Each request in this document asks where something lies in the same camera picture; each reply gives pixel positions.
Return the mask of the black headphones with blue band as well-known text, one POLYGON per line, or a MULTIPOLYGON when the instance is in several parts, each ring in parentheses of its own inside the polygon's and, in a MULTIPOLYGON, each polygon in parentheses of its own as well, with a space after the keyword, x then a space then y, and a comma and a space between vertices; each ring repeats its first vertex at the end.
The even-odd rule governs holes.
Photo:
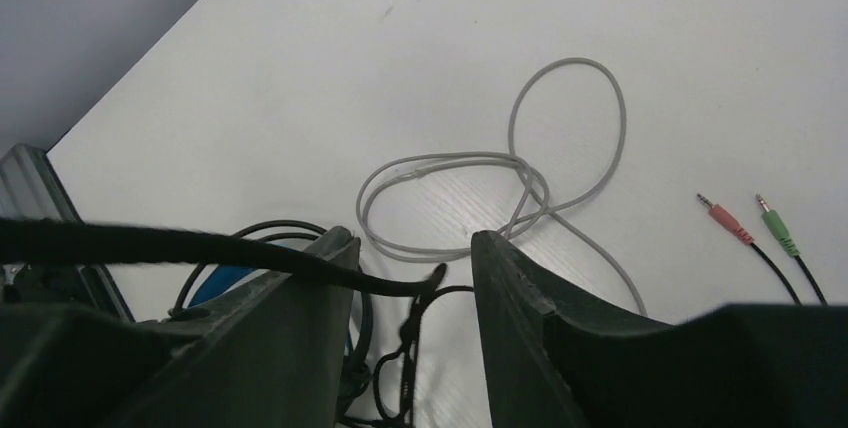
MULTIPOLYGON (((244 238, 247 235, 269 229, 278 229, 278 232, 258 238, 258 241, 315 241, 326 232, 325 228, 306 221, 271 220, 243 228, 234 233, 234 236, 244 238)), ((169 315, 176 316, 186 308, 207 302, 224 294, 254 272, 254 269, 251 268, 218 265, 195 290, 191 299, 187 301, 191 289, 205 268, 206 264, 204 263, 200 263, 193 268, 181 287, 174 306, 169 310, 169 315)), ((336 402, 336 418, 338 420, 347 413, 353 402, 365 392, 372 379, 371 371, 366 360, 374 332, 373 302, 371 296, 364 292, 359 293, 359 301, 361 302, 361 323, 356 344, 353 344, 351 332, 347 332, 340 388, 336 402)))

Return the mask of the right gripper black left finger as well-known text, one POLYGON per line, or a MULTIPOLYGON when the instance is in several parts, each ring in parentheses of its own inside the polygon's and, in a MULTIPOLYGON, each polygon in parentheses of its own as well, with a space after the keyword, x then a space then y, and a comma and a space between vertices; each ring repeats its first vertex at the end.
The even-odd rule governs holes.
POLYGON ((1 308, 5 427, 333 427, 350 290, 268 273, 169 319, 1 308))

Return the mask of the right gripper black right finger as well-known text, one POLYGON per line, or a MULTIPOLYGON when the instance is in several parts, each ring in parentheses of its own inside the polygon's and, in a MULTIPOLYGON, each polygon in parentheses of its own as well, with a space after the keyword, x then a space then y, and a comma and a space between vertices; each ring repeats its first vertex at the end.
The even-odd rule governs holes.
POLYGON ((843 427, 847 310, 731 304, 679 325, 481 231, 471 261, 496 427, 843 427))

